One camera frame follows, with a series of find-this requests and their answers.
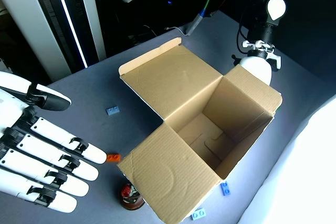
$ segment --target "white light strip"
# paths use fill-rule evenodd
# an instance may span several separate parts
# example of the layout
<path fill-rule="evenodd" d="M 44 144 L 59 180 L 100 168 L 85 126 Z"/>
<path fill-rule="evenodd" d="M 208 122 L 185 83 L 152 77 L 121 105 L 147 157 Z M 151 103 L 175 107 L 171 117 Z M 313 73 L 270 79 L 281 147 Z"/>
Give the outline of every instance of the white light strip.
<path fill-rule="evenodd" d="M 68 8 L 67 8 L 67 5 L 65 4 L 65 1 L 64 0 L 61 0 L 62 2 L 62 6 L 64 8 L 64 11 L 65 11 L 65 15 L 67 16 L 67 19 L 68 19 L 68 22 L 69 22 L 69 25 L 70 25 L 70 28 L 71 28 L 71 31 L 72 31 L 72 34 L 73 34 L 73 37 L 75 38 L 75 41 L 76 41 L 76 44 L 77 44 L 77 47 L 78 47 L 78 50 L 79 50 L 79 53 L 80 53 L 80 56 L 82 58 L 82 61 L 84 63 L 84 66 L 85 68 L 88 67 L 88 65 L 86 64 L 86 61 L 85 61 L 85 58 L 84 58 L 84 54 L 83 54 L 83 51 L 79 45 L 79 41 L 78 41 L 78 38 L 77 38 L 77 35 L 76 35 L 76 32 L 75 32 L 75 29 L 74 29 L 74 25 L 72 24 L 72 21 L 71 21 L 71 18 L 70 18 L 70 15 L 69 15 L 69 12 L 68 12 Z"/>

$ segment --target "blue lego brick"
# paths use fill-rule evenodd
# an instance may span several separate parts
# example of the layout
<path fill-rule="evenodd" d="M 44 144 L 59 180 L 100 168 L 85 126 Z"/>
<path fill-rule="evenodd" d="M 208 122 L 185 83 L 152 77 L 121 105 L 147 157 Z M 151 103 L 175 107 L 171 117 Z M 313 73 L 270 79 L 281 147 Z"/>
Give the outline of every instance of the blue lego brick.
<path fill-rule="evenodd" d="M 195 212 L 191 215 L 191 218 L 193 218 L 193 220 L 197 220 L 197 219 L 202 218 L 202 217 L 204 217 L 204 216 L 206 216 L 206 214 L 205 214 L 205 209 L 204 209 L 204 208 L 201 208 L 201 209 L 195 211 Z"/>
<path fill-rule="evenodd" d="M 230 195 L 230 194 L 231 194 L 227 182 L 221 183 L 220 186 L 221 186 L 221 188 L 222 188 L 222 191 L 223 191 L 224 196 L 227 196 L 227 195 Z"/>
<path fill-rule="evenodd" d="M 114 107 L 111 107 L 109 109 L 106 109 L 106 112 L 107 112 L 107 115 L 113 115 L 113 114 L 119 113 L 120 110 L 119 110 L 118 106 L 114 106 Z"/>

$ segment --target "white light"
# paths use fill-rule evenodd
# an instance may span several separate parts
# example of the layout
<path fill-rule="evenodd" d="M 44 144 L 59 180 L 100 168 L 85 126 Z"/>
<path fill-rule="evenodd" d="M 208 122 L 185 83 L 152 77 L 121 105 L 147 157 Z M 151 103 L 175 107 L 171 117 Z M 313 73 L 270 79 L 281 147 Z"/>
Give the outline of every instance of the white light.
<path fill-rule="evenodd" d="M 272 20 L 282 17 L 286 11 L 286 3 L 284 0 L 269 0 L 267 4 L 267 11 Z"/>
<path fill-rule="evenodd" d="M 74 29 L 74 27 L 73 27 L 74 25 L 72 24 L 72 21 L 71 21 L 69 12 L 68 12 L 67 5 L 65 4 L 65 0 L 61 0 L 61 2 L 62 2 L 62 6 L 63 6 L 63 8 L 64 8 L 64 11 L 65 11 L 65 15 L 67 16 L 67 19 L 68 19 L 68 22 L 69 22 L 69 25 L 70 25 L 70 28 L 71 28 L 73 37 L 75 38 L 75 42 L 76 42 L 76 44 L 77 44 L 77 47 L 78 47 L 80 56 L 81 56 L 81 58 L 82 58 L 82 61 L 83 61 L 83 63 L 84 63 L 85 68 L 87 68 L 88 65 L 86 64 L 86 61 L 85 61 L 85 58 L 84 58 L 83 51 L 82 51 L 82 49 L 81 49 L 81 47 L 80 47 L 80 44 L 79 44 L 79 41 L 78 41 L 78 38 L 77 38 L 77 35 L 76 35 L 76 32 L 75 32 L 75 29 Z"/>

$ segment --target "open cardboard box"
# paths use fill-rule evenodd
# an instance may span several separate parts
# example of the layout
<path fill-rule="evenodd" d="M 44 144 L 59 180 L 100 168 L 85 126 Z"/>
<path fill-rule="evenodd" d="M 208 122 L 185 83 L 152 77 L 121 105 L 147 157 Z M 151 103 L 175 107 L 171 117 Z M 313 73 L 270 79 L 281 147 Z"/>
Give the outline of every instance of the open cardboard box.
<path fill-rule="evenodd" d="M 122 65 L 119 74 L 163 119 L 118 167 L 165 223 L 181 222 L 201 204 L 282 102 L 239 65 L 221 75 L 181 38 Z"/>

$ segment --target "gray table surface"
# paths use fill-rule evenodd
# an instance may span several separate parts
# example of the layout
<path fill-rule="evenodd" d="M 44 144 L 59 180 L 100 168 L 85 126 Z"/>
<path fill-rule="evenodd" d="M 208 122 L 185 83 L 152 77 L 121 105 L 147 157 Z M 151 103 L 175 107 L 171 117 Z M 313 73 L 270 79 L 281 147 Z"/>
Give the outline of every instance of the gray table surface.
<path fill-rule="evenodd" d="M 192 36 L 183 37 L 183 45 L 225 74 L 233 67 L 231 55 L 239 56 L 237 28 L 235 21 L 217 12 L 205 18 Z M 50 87 L 70 97 L 72 106 L 63 112 L 40 110 L 39 115 L 107 153 L 127 155 L 162 121 L 120 80 L 118 67 L 180 36 L 177 30 L 170 31 L 53 83 Z M 314 75 L 277 53 L 282 56 L 282 69 L 273 74 L 271 86 L 282 93 L 283 104 L 227 178 L 231 195 L 224 197 L 220 187 L 216 188 L 201 204 L 206 217 L 197 223 L 237 223 L 301 121 L 332 94 Z M 115 105 L 120 113 L 107 116 L 106 108 Z M 117 191 L 126 179 L 114 163 L 94 166 L 99 177 L 88 182 L 90 190 L 87 196 L 77 198 L 73 213 L 63 214 L 0 193 L 0 223 L 160 223 L 148 205 L 137 211 L 119 205 Z M 188 217 L 183 223 L 191 221 Z"/>

